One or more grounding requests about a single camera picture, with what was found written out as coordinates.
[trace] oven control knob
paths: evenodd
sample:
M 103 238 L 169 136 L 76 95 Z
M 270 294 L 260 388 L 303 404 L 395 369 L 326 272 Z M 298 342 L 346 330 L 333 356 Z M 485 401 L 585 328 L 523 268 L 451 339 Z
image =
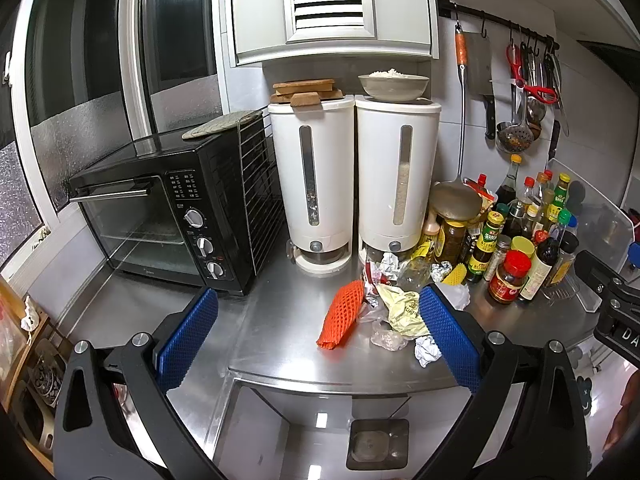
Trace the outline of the oven control knob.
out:
M 206 238 L 198 238 L 196 240 L 196 246 L 200 249 L 202 256 L 207 256 L 213 252 L 213 244 Z
M 220 265 L 216 262 L 209 262 L 207 264 L 207 269 L 209 269 L 209 272 L 213 276 L 214 280 L 218 279 L 225 272 L 224 270 L 222 270 L 222 267 L 220 267 Z
M 195 209 L 187 210 L 187 213 L 184 215 L 184 219 L 191 227 L 200 228 L 204 225 L 204 218 L 202 217 L 200 212 L 196 211 Z

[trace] oven door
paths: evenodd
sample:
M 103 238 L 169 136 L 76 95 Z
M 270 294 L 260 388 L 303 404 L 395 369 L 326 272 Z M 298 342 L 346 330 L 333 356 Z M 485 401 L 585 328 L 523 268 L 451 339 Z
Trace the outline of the oven door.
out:
M 115 269 L 202 285 L 159 176 L 79 190 L 79 202 Z

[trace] orange foam net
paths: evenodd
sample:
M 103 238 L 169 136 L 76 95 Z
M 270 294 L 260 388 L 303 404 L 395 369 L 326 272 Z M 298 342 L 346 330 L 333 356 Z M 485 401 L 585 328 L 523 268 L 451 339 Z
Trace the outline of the orange foam net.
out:
M 331 302 L 324 318 L 322 333 L 316 343 L 320 348 L 331 350 L 340 342 L 349 327 L 356 321 L 364 298 L 364 283 L 351 282 L 341 287 Z

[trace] screw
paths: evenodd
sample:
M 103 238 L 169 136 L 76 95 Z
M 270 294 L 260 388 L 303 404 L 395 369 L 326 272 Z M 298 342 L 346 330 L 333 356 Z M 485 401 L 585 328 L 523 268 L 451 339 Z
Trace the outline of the screw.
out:
M 78 341 L 76 343 L 76 346 L 74 346 L 74 351 L 76 352 L 76 354 L 81 354 L 87 348 L 89 348 L 89 343 L 87 341 Z
M 489 332 L 489 335 L 486 337 L 490 343 L 494 345 L 501 345 L 505 341 L 504 334 L 502 332 Z
M 559 354 L 562 350 L 564 350 L 562 343 L 556 340 L 549 341 L 549 348 L 551 348 L 551 351 L 556 354 Z
M 149 342 L 149 334 L 145 332 L 139 332 L 131 338 L 133 346 L 144 346 Z

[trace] oven control panel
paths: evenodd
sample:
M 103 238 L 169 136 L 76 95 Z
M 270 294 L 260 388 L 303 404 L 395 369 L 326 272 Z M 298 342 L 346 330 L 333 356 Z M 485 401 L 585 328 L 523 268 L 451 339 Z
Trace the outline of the oven control panel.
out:
M 232 280 L 225 253 L 218 246 L 214 215 L 204 184 L 194 170 L 166 174 L 168 192 L 175 203 L 178 222 L 187 235 L 191 249 L 204 276 L 213 280 Z

